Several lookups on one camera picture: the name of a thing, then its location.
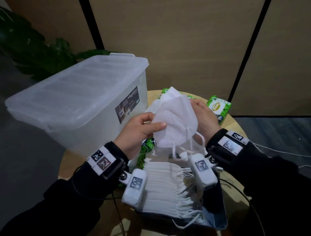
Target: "black sweater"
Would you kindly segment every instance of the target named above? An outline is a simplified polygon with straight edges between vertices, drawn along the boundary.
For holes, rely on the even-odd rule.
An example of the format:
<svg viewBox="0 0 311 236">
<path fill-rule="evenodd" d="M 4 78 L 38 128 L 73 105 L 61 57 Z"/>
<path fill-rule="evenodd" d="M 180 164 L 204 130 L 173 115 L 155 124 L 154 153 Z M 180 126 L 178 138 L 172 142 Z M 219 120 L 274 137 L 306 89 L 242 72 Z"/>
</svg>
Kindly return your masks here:
<svg viewBox="0 0 311 236">
<path fill-rule="evenodd" d="M 222 129 L 215 134 L 207 149 L 226 132 Z M 114 143 L 107 143 L 105 147 L 115 157 L 126 158 Z M 311 180 L 300 175 L 295 164 L 281 157 L 268 158 L 249 143 L 224 169 L 245 187 L 245 194 L 252 197 L 251 203 L 266 235 L 298 235 L 310 231 Z M 52 184 L 42 202 L 15 216 L 0 235 L 60 235 L 60 232 L 86 235 L 100 218 L 103 199 L 117 185 L 118 174 L 104 180 L 85 162 L 68 181 L 57 180 Z M 250 211 L 237 234 L 254 235 L 254 231 L 256 235 L 263 235 L 258 220 Z"/>
</svg>

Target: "wooden wall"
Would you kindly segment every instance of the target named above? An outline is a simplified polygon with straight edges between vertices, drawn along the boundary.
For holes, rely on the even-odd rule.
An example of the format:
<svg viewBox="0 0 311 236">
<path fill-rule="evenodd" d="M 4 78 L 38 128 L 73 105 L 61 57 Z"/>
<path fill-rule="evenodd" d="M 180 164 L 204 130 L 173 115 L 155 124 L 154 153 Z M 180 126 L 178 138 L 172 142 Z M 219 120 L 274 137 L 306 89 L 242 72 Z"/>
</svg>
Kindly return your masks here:
<svg viewBox="0 0 311 236">
<path fill-rule="evenodd" d="M 53 43 L 66 39 L 74 53 L 94 49 L 89 27 L 78 0 L 6 0 L 11 10 L 25 17 L 33 28 Z"/>
<path fill-rule="evenodd" d="M 263 0 L 90 0 L 105 49 L 149 60 L 148 90 L 229 97 Z"/>
<path fill-rule="evenodd" d="M 231 115 L 311 115 L 311 1 L 272 0 Z"/>
</svg>

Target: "green plant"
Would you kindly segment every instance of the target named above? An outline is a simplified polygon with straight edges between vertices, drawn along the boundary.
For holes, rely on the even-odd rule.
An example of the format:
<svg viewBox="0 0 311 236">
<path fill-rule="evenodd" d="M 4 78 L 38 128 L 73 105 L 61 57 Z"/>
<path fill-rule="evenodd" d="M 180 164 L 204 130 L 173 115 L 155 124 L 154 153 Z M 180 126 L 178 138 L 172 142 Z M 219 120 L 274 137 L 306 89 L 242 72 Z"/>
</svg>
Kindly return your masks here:
<svg viewBox="0 0 311 236">
<path fill-rule="evenodd" d="M 36 81 L 76 64 L 77 60 L 110 53 L 93 49 L 75 55 L 63 38 L 57 38 L 55 44 L 47 44 L 28 20 L 3 7 L 0 7 L 0 48 L 21 73 L 32 75 Z"/>
</svg>

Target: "round wooden table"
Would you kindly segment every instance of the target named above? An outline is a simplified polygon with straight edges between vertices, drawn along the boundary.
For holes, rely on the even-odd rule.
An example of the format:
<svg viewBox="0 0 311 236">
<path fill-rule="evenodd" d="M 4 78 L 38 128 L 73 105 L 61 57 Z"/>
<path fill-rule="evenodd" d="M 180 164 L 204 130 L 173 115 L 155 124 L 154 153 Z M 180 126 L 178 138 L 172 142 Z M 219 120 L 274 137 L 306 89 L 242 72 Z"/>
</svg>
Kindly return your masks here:
<svg viewBox="0 0 311 236">
<path fill-rule="evenodd" d="M 162 91 L 152 90 L 148 91 L 148 105 L 150 105 L 155 99 L 157 99 Z M 207 100 L 199 96 L 182 92 L 182 94 L 191 95 L 196 99 L 201 99 L 204 103 Z M 222 123 L 222 128 L 227 130 L 233 130 L 242 136 L 246 137 L 246 134 L 239 126 L 239 124 L 227 114 L 224 122 Z M 66 150 L 59 168 L 58 178 L 69 179 L 75 169 L 85 162 L 85 157 L 80 157 L 79 155 Z M 229 180 L 240 190 L 244 187 L 229 173 L 225 171 L 220 171 L 220 176 L 223 179 Z M 232 188 L 230 185 L 222 184 L 223 197 L 225 202 L 226 213 L 228 217 L 228 225 L 230 231 L 235 231 L 235 229 L 241 224 L 242 219 L 245 217 L 248 211 L 248 202 L 240 195 L 238 191 Z M 115 197 L 121 197 L 123 193 L 122 189 L 117 189 L 114 192 Z M 171 225 L 163 225 L 161 222 L 161 227 L 156 222 L 144 222 L 143 219 L 126 204 L 123 204 L 120 199 L 117 199 L 118 209 L 122 217 L 122 222 L 124 229 L 128 235 L 146 235 L 146 236 L 156 236 L 156 235 L 177 235 L 180 230 Z M 100 207 L 101 218 L 97 225 L 88 235 L 115 235 L 121 236 L 121 228 L 119 226 L 119 218 L 112 200 L 104 201 L 103 205 Z M 222 231 L 222 235 L 231 235 L 228 229 Z M 213 229 L 206 228 L 206 230 L 200 230 L 199 232 L 189 232 L 190 234 L 205 234 L 205 235 L 217 235 L 216 231 Z"/>
</svg>

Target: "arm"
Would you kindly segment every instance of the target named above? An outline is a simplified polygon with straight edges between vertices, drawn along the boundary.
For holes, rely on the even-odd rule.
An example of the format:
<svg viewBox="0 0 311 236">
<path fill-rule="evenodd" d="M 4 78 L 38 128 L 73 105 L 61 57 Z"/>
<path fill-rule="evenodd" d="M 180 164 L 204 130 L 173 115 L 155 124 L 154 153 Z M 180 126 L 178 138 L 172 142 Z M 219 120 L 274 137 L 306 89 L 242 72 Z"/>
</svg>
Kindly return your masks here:
<svg viewBox="0 0 311 236">
<path fill-rule="evenodd" d="M 220 167 L 232 174 L 243 186 L 244 193 L 252 197 L 251 203 L 257 211 L 266 235 L 299 231 L 307 226 L 310 206 L 311 181 L 298 173 L 297 166 L 281 157 L 269 158 L 249 142 L 235 156 L 218 145 L 227 130 L 221 129 L 214 120 L 214 113 L 199 101 L 192 102 L 197 115 L 199 129 L 205 136 L 208 151 L 229 161 L 217 160 Z M 262 235 L 258 219 L 250 211 L 243 232 L 257 231 Z"/>
<path fill-rule="evenodd" d="M 105 147 L 127 164 L 139 153 L 144 139 L 166 127 L 163 123 L 143 125 L 153 117 L 148 112 L 131 118 L 115 141 Z M 87 235 L 100 218 L 104 198 L 117 188 L 122 172 L 119 169 L 105 180 L 85 162 L 68 181 L 53 183 L 42 202 L 14 217 L 0 235 Z"/>
</svg>

